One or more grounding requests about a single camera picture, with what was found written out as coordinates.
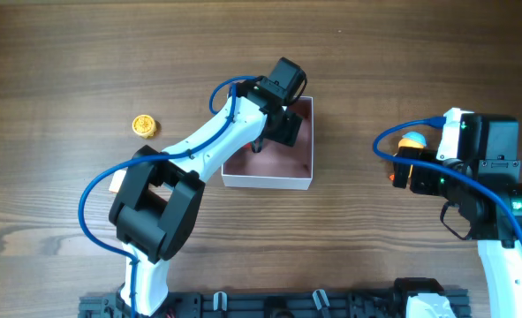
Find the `yellow duck toy blue hat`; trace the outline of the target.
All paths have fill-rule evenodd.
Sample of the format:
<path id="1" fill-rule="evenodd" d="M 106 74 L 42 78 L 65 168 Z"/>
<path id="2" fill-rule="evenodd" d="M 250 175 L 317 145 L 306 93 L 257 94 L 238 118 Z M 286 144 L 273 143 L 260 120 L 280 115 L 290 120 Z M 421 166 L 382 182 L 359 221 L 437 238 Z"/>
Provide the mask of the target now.
<path id="1" fill-rule="evenodd" d="M 397 146 L 398 146 L 398 150 L 400 150 L 401 148 L 404 148 L 404 147 L 423 149 L 427 146 L 427 141 L 426 141 L 426 138 L 421 133 L 411 131 L 402 136 L 402 138 L 398 142 Z M 405 165 L 405 167 L 409 168 L 409 171 L 408 171 L 409 173 L 408 173 L 407 178 L 410 178 L 412 175 L 413 166 Z M 393 173 L 390 175 L 390 180 L 394 184 L 394 181 L 397 181 L 398 183 L 401 182 L 402 178 L 397 179 L 395 173 Z"/>

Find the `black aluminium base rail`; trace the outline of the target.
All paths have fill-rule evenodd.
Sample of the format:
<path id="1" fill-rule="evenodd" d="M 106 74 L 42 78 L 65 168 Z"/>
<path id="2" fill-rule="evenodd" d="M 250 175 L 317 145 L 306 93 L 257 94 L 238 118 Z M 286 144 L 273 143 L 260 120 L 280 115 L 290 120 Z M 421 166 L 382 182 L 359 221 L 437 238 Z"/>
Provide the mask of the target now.
<path id="1" fill-rule="evenodd" d="M 294 293 L 173 292 L 154 317 L 470 317 L 467 289 L 433 278 L 398 278 L 390 288 Z"/>

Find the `white cardboard box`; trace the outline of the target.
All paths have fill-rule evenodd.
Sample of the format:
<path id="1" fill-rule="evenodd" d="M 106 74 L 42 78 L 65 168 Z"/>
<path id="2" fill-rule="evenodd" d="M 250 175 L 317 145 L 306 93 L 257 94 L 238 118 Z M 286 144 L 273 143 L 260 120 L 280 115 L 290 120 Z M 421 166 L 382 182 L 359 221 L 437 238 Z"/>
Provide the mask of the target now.
<path id="1" fill-rule="evenodd" d="M 306 190 L 314 177 L 314 99 L 304 96 L 291 110 L 302 118 L 293 147 L 264 140 L 259 153 L 241 148 L 221 168 L 228 187 Z"/>

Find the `yellow round toy wheel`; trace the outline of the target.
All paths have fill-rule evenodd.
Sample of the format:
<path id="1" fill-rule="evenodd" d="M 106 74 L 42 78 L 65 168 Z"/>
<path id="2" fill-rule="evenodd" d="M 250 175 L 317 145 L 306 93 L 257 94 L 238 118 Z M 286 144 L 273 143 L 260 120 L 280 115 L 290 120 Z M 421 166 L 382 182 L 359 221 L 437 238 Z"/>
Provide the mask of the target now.
<path id="1" fill-rule="evenodd" d="M 138 115 L 132 121 L 133 132 L 141 138 L 153 137 L 157 131 L 156 121 L 149 115 Z"/>

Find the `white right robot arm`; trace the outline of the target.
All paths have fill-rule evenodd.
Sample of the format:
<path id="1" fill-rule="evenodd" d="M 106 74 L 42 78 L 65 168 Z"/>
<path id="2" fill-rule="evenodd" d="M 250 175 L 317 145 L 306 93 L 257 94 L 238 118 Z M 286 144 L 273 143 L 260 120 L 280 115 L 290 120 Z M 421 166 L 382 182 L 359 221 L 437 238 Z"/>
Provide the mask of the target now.
<path id="1" fill-rule="evenodd" d="M 490 313 L 522 317 L 522 182 L 518 120 L 453 108 L 441 117 L 419 120 L 441 132 L 437 148 L 407 132 L 393 164 L 393 186 L 443 197 L 442 211 L 456 208 L 469 223 L 463 240 L 474 240 L 487 280 Z"/>

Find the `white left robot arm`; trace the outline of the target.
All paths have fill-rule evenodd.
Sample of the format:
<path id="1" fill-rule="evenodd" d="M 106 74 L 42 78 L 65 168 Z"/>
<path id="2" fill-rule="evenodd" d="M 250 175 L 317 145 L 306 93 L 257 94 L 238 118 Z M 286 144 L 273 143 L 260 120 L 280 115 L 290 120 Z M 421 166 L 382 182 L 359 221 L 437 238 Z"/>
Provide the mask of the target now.
<path id="1" fill-rule="evenodd" d="M 306 87 L 306 73 L 282 57 L 268 76 L 230 79 L 228 100 L 196 132 L 158 152 L 140 148 L 109 213 L 131 254 L 132 272 L 120 297 L 132 317 L 150 317 L 167 299 L 170 259 L 193 231 L 205 185 L 245 144 L 295 144 L 302 123 L 290 107 Z"/>

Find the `multicoloured puzzle cube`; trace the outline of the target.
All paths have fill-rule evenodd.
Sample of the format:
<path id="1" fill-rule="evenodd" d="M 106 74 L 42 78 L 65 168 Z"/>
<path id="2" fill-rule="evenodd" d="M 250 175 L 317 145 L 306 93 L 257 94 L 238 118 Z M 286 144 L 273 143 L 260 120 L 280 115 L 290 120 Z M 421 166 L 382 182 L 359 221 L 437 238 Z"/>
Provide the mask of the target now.
<path id="1" fill-rule="evenodd" d="M 125 170 L 117 170 L 113 173 L 110 181 L 109 191 L 112 193 L 118 193 L 120 187 L 125 179 Z"/>

